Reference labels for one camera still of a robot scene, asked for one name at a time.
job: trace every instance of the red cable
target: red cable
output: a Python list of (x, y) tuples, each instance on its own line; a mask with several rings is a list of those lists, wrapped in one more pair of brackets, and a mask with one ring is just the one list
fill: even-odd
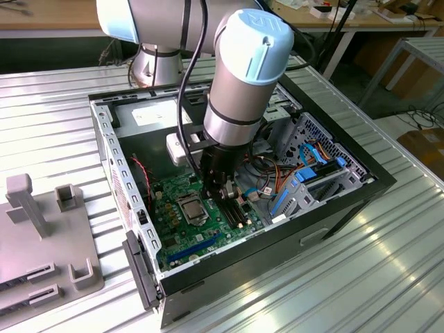
[(140, 169), (142, 169), (142, 171), (144, 173), (147, 192), (148, 192), (148, 211), (150, 211), (151, 210), (151, 195), (150, 195), (150, 181), (148, 179), (148, 175), (146, 174), (144, 165), (142, 163), (140, 163), (137, 158), (132, 157), (131, 159), (139, 165)]

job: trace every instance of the metal table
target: metal table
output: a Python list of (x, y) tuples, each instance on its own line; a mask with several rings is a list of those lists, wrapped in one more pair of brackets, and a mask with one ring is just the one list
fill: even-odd
[[(121, 247), (124, 233), (99, 161), (86, 97), (128, 88), (126, 71), (108, 67), (0, 76), (2, 191), (4, 178), (20, 172), (33, 177), (35, 193), (67, 182), (79, 185), (105, 276), (101, 291), (5, 332), (154, 332), (159, 326), (157, 316), (142, 309)], [(214, 61), (201, 60), (192, 78), (213, 73)], [(443, 182), (313, 69), (287, 75), (398, 182), (331, 239), (165, 332), (442, 332)]]
[[(395, 47), (393, 47), (393, 50), (388, 55), (387, 59), (385, 59), (381, 67), (373, 76), (370, 83), (367, 85), (367, 88), (365, 89), (361, 100), (358, 103), (358, 106), (360, 108), (362, 108), (366, 104), (372, 93), (375, 91), (379, 82), (381, 82), (386, 72), (390, 69), (391, 65), (402, 51), (407, 51), (411, 54), (411, 56), (409, 57), (411, 61), (406, 61), (403, 64), (403, 67), (407, 66), (408, 68), (413, 60), (417, 58), (444, 75), (444, 37), (401, 38), (400, 40), (398, 40), (398, 43), (396, 43)], [(439, 99), (443, 92), (444, 86), (442, 86), (442, 88), (439, 89), (438, 93), (429, 100), (426, 108), (428, 109), (433, 106), (433, 104), (435, 104), (435, 102)]]

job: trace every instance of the black cable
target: black cable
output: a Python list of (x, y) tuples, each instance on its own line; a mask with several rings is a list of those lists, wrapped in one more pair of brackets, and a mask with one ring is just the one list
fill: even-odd
[(334, 18), (333, 18), (332, 25), (330, 26), (330, 30), (328, 31), (327, 35), (325, 36), (324, 43), (321, 45), (321, 47), (319, 49), (319, 55), (321, 55), (325, 51), (325, 45), (327, 44), (327, 41), (330, 38), (330, 33), (332, 33), (332, 31), (333, 31), (334, 23), (336, 22), (338, 12), (339, 12), (339, 2), (338, 2), (338, 5), (336, 6), (336, 12), (334, 13)]
[(114, 44), (114, 42), (116, 41), (115, 38), (111, 39), (111, 42), (105, 47), (105, 49), (100, 53), (100, 58), (99, 58), (99, 67), (102, 65), (102, 62), (108, 57), (108, 55), (110, 54), (109, 50), (110, 47)]
[(314, 65), (318, 55), (316, 53), (316, 50), (314, 49), (313, 44), (307, 39), (307, 37), (305, 37), (305, 35), (299, 30), (297, 29), (295, 26), (293, 26), (292, 24), (290, 24), (288, 21), (286, 21), (285, 19), (283, 19), (281, 16), (277, 15), (275, 12), (273, 12), (273, 10), (270, 8), (270, 6), (264, 1), (264, 0), (256, 0), (256, 2), (266, 11), (266, 12), (270, 12), (273, 15), (278, 16), (285, 24), (288, 24), (289, 27), (291, 28), (291, 30), (299, 35), (305, 42), (305, 44), (307, 44), (307, 46), (310, 48), (310, 59), (308, 59), (308, 61), (305, 64), (301, 64), (298, 66), (293, 66), (293, 67), (289, 67), (287, 68), (287, 70), (297, 70), (297, 69), (301, 69), (301, 68), (305, 68), (308, 67), (309, 65)]
[[(265, 172), (262, 172), (262, 171), (259, 171), (259, 170), (257, 170), (257, 169), (255, 169), (253, 166), (251, 166), (252, 168), (254, 168), (257, 172), (260, 172), (261, 174), (259, 174), (259, 175), (257, 175), (256, 173), (254, 173), (254, 172), (252, 172), (251, 170), (248, 170), (248, 168), (247, 168), (247, 165), (248, 164), (244, 164), (244, 169), (250, 174), (250, 175), (252, 175), (253, 177), (256, 177), (256, 178), (258, 178), (258, 177), (260, 177), (260, 176), (270, 176), (270, 175), (273, 175), (273, 174), (275, 174), (276, 173), (276, 171), (275, 171), (275, 167), (274, 167), (274, 165), (273, 166), (270, 166)], [(290, 166), (290, 165), (278, 165), (279, 166), (279, 168), (281, 169), (281, 170), (288, 170), (288, 171), (290, 171), (290, 170), (292, 170), (292, 169), (294, 169), (294, 166)], [(276, 179), (276, 176), (270, 176), (270, 179)]]
[(322, 55), (319, 56), (318, 62), (316, 64), (316, 69), (319, 70), (322, 64), (325, 62), (327, 57), (330, 57), (330, 54), (334, 48), (334, 45), (339, 41), (339, 38), (341, 37), (341, 30), (345, 25), (345, 22), (348, 19), (348, 16), (353, 10), (353, 7), (355, 6), (357, 0), (350, 0), (348, 3), (347, 8), (345, 9), (345, 12), (341, 18), (341, 21), (339, 21), (338, 26), (336, 27), (335, 31), (333, 32), (332, 38), (329, 39), (328, 45), (325, 48), (325, 51)]
[(157, 73), (157, 45), (156, 45), (155, 51), (154, 51), (153, 83), (152, 83), (151, 87), (154, 87), (156, 73)]
[(133, 68), (134, 60), (139, 55), (141, 49), (142, 49), (142, 44), (139, 44), (139, 48), (137, 49), (136, 54), (129, 58), (131, 59), (131, 62), (130, 65), (128, 66), (128, 73), (126, 74), (126, 78), (128, 79), (128, 84), (130, 85), (131, 88), (133, 88), (133, 83), (131, 82), (131, 69)]
[(202, 8), (202, 28), (200, 30), (200, 37), (199, 41), (197, 43), (196, 50), (193, 53), (193, 56), (191, 57), (191, 60), (189, 62), (187, 71), (185, 72), (185, 75), (182, 78), (182, 82), (180, 83), (179, 93), (178, 93), (178, 132), (179, 132), (179, 140), (182, 144), (183, 150), (185, 152), (185, 156), (187, 158), (188, 163), (191, 165), (191, 167), (194, 170), (194, 173), (196, 175), (200, 176), (200, 170), (194, 161), (194, 158), (191, 154), (191, 151), (189, 150), (187, 138), (185, 137), (185, 132), (183, 129), (183, 122), (182, 122), (182, 100), (183, 96), (185, 94), (185, 88), (187, 86), (187, 81), (191, 75), (191, 71), (194, 68), (194, 65), (196, 64), (197, 58), (200, 54), (200, 50), (202, 50), (203, 41), (205, 40), (205, 35), (207, 34), (207, 28), (208, 28), (208, 8), (207, 8), (207, 2), (206, 0), (200, 0), (200, 6)]
[(425, 32), (425, 20), (422, 18), (422, 17), (419, 17), (419, 16), (416, 16), (418, 19), (419, 19), (419, 30), (421, 30), (421, 26), (423, 26), (424, 27), (424, 32)]
[[(409, 109), (402, 112), (395, 112), (394, 115), (402, 122), (412, 126), (413, 128), (416, 128), (417, 130), (422, 130), (423, 128), (433, 128), (434, 126), (438, 126), (442, 128), (442, 125), (438, 122), (438, 119), (436, 116), (441, 117), (439, 114), (434, 114), (436, 111), (436, 108), (439, 105), (444, 104), (444, 102), (439, 103), (435, 105), (435, 107), (432, 109), (432, 111), (425, 111), (418, 109), (414, 105), (409, 105)], [(400, 117), (400, 114), (406, 114), (415, 124), (413, 125), (409, 121), (406, 121)], [(424, 119), (425, 121), (430, 122), (430, 124), (424, 124), (419, 122), (415, 117), (420, 117)]]

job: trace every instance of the motherboard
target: motherboard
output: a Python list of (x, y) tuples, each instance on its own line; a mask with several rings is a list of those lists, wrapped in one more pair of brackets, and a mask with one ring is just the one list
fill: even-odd
[(202, 199), (202, 182), (193, 173), (161, 180), (152, 188), (151, 218), (162, 243), (157, 254), (162, 271), (197, 260), (264, 227), (258, 213), (241, 197), (232, 200), (233, 209)]

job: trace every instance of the label sticker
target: label sticker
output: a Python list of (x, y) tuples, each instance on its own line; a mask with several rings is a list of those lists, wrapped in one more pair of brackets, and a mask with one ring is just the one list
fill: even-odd
[(272, 191), (271, 187), (266, 187), (266, 188), (264, 189), (264, 193), (265, 193), (267, 196), (271, 195), (271, 191)]
[[(132, 114), (138, 126), (161, 124), (163, 127), (174, 127), (177, 122), (177, 104), (171, 99), (168, 101), (151, 101), (150, 105), (134, 109)], [(183, 123), (191, 123), (188, 114), (182, 111)]]
[(427, 139), (428, 142), (431, 142), (433, 144), (435, 144), (436, 142), (439, 142), (439, 138), (435, 135), (435, 134), (423, 134), (424, 137)]

